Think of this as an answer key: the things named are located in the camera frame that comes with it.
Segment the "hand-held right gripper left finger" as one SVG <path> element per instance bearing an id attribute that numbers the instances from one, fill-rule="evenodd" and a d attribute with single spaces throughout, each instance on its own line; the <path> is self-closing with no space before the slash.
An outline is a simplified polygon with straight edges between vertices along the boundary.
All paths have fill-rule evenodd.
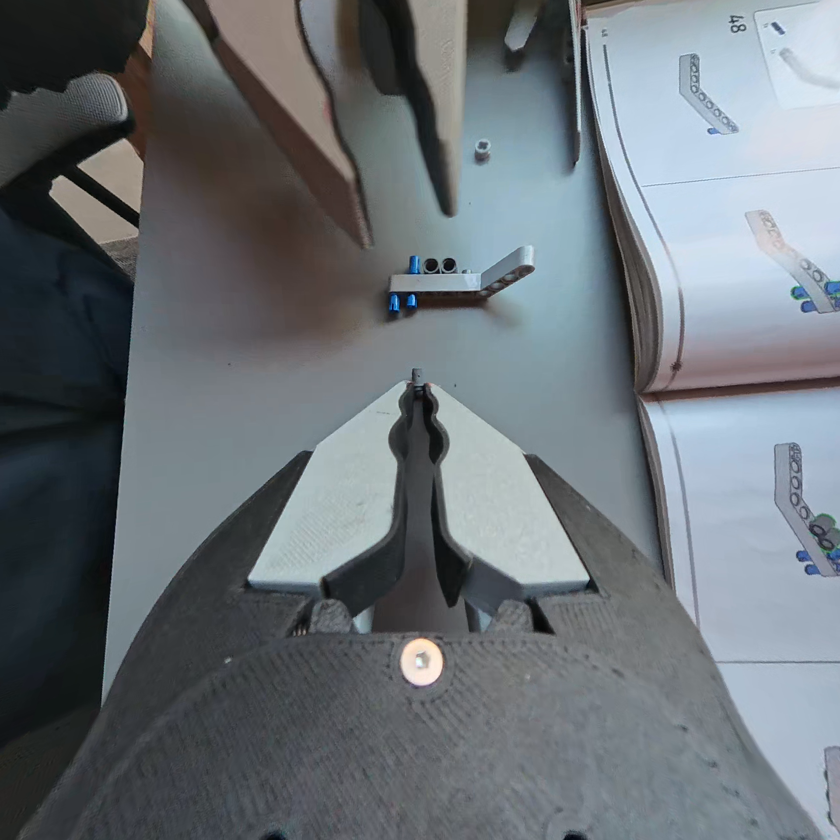
<path id="1" fill-rule="evenodd" d="M 310 453 L 248 574 L 267 592 L 369 612 L 404 569 L 414 385 L 399 381 Z"/>

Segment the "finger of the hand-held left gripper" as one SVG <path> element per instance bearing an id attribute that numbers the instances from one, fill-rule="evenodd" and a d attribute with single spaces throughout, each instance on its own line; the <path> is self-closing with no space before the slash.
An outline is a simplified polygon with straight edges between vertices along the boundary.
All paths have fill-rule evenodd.
<path id="1" fill-rule="evenodd" d="M 458 212 L 466 96 L 467 2 L 297 2 L 301 32 L 325 82 L 331 117 L 367 75 L 411 109 L 419 150 L 443 215 Z"/>
<path id="2" fill-rule="evenodd" d="M 294 1 L 209 1 L 212 47 L 322 210 L 353 242 L 373 246 L 358 165 Z"/>

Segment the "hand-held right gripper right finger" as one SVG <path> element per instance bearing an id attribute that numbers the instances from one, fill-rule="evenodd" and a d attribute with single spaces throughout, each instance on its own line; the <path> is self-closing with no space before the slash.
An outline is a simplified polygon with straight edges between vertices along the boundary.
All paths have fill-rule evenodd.
<path id="1" fill-rule="evenodd" d="M 592 578 L 522 448 L 438 385 L 418 385 L 416 399 L 446 603 L 462 602 L 468 618 L 492 618 L 505 601 L 589 588 Z"/>

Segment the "grey bent lego beam assembly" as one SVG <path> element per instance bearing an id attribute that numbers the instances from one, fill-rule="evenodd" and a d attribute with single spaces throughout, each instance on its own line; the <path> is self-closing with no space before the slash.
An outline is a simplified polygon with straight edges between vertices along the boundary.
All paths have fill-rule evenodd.
<path id="1" fill-rule="evenodd" d="M 520 246 L 483 271 L 460 269 L 452 257 L 437 259 L 413 255 L 408 270 L 389 276 L 385 314 L 397 319 L 430 303 L 442 306 L 478 306 L 502 293 L 536 268 L 536 250 Z"/>

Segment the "grey curved lego piece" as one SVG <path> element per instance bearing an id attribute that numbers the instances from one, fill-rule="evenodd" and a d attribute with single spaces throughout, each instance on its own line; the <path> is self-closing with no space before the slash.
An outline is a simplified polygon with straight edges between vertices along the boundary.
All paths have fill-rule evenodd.
<path id="1" fill-rule="evenodd" d="M 543 12 L 546 1 L 515 1 L 504 38 L 504 45 L 511 55 L 521 54 Z"/>

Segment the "open lego instruction booklet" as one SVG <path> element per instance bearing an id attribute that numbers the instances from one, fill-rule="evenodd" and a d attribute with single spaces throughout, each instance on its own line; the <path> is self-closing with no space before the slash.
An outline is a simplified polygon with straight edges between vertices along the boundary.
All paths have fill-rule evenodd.
<path id="1" fill-rule="evenodd" d="M 583 12 L 665 572 L 838 838 L 838 2 Z"/>

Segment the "grey office chair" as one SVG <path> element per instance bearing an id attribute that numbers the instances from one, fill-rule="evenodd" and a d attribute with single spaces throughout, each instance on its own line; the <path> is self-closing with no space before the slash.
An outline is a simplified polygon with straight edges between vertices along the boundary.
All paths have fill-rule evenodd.
<path id="1" fill-rule="evenodd" d="M 135 120 L 120 84 L 91 73 L 63 92 L 14 93 L 1 114 L 2 191 L 44 187 L 65 177 L 134 228 L 140 214 L 80 169 L 95 154 L 130 137 Z"/>

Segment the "dark cloth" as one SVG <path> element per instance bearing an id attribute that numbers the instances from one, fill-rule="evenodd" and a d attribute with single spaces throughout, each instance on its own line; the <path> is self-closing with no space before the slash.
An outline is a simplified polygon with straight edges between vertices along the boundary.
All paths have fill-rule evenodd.
<path id="1" fill-rule="evenodd" d="M 1 109 L 15 93 L 63 92 L 92 72 L 123 72 L 148 9 L 147 1 L 2 1 Z"/>

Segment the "person's dark trouser leg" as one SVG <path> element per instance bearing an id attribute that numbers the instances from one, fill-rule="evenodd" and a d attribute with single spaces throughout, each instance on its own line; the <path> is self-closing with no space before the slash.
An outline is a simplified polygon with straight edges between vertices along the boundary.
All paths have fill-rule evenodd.
<path id="1" fill-rule="evenodd" d="M 2 747 L 102 686 L 133 281 L 2 210 Z"/>

